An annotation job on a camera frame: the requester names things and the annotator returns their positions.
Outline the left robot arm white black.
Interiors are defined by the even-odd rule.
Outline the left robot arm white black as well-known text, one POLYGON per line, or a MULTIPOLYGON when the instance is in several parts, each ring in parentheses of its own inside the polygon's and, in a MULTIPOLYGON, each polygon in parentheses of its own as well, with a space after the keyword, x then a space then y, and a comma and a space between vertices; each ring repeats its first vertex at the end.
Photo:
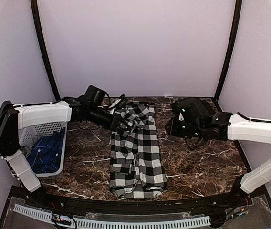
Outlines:
POLYGON ((127 130, 130 126, 109 104, 102 108, 101 104, 108 93, 93 85, 77 97, 64 97, 56 102, 38 104, 13 104, 10 100, 2 103, 0 108, 0 157, 3 157, 16 173, 27 191, 31 192, 32 201, 40 208, 50 204, 50 197, 39 190, 41 183, 26 160, 19 144, 19 130, 35 125, 67 122, 93 122, 111 131, 127 130))

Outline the black white plaid shirt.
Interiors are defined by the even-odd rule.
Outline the black white plaid shirt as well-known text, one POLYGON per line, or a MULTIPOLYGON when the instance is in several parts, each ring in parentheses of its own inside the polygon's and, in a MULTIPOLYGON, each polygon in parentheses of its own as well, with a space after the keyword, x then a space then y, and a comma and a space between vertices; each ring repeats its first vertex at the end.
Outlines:
POLYGON ((122 118, 112 132, 110 192, 118 199, 154 199, 167 191, 153 102, 129 102, 115 112, 122 118))

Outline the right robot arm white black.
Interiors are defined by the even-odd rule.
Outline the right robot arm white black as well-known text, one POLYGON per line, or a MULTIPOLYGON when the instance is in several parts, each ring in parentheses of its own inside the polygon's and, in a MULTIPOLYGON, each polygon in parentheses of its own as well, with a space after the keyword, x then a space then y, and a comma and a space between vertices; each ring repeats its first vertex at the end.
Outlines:
MULTIPOLYGON (((207 101, 187 98, 171 104, 174 117, 166 124, 169 135, 184 139, 246 140, 271 144, 271 120, 241 113, 216 112, 207 101)), ((226 203, 236 207, 245 196, 271 181, 271 158, 235 180, 226 203)))

